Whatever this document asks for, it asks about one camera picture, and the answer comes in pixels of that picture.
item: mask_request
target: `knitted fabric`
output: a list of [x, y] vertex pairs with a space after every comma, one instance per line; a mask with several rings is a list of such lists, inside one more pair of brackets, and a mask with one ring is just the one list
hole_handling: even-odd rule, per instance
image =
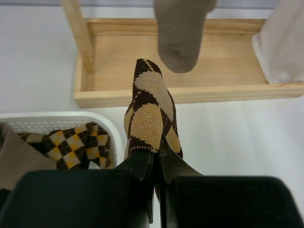
[[182, 157], [174, 101], [160, 69], [149, 60], [137, 60], [124, 129], [128, 137], [125, 158], [134, 150], [158, 153], [163, 134], [173, 151]]
[[96, 123], [52, 131], [48, 135], [23, 133], [19, 135], [45, 156], [57, 162], [58, 169], [87, 169], [89, 162], [101, 169], [116, 165], [108, 133]]

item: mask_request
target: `wooden frame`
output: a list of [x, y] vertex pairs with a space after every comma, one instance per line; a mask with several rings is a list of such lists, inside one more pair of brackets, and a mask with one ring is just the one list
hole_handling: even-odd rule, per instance
[[303, 83], [266, 82], [251, 43], [252, 36], [263, 26], [263, 19], [208, 19], [196, 67], [178, 75], [159, 59], [155, 19], [83, 19], [75, 2], [62, 0], [79, 48], [74, 99], [81, 108], [127, 106], [138, 58], [159, 65], [175, 103], [304, 94]]

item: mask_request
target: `white cloth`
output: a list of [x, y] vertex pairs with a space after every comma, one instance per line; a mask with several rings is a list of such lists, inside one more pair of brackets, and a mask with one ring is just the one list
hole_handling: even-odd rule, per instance
[[304, 0], [281, 0], [252, 41], [269, 83], [304, 82]]

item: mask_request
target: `white laundry basket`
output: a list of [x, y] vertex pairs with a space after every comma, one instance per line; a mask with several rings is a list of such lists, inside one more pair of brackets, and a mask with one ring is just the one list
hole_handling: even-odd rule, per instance
[[7, 122], [15, 132], [48, 134], [53, 130], [67, 129], [95, 122], [105, 129], [116, 154], [116, 164], [124, 160], [124, 149], [117, 128], [107, 118], [90, 112], [42, 112], [0, 114], [0, 122]]

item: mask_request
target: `wooden rack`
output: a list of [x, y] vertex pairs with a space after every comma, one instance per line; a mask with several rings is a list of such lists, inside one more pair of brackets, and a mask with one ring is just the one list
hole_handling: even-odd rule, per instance
[[136, 60], [162, 70], [175, 103], [299, 97], [303, 83], [269, 84], [252, 48], [263, 19], [208, 19], [195, 68], [171, 72], [160, 60], [155, 19], [84, 19], [77, 0], [61, 0], [79, 54], [74, 99], [81, 108], [127, 106]]

